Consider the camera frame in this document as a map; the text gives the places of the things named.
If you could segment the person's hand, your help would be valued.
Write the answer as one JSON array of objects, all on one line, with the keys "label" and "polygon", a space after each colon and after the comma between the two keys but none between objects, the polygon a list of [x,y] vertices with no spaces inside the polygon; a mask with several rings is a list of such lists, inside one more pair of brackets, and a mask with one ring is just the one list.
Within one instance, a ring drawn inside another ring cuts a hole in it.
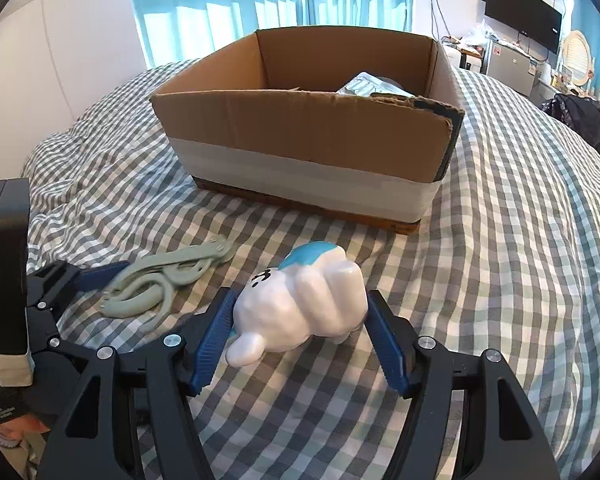
[{"label": "person's hand", "polygon": [[0,423],[0,446],[16,448],[26,434],[45,434],[48,428],[42,420],[31,414]]}]

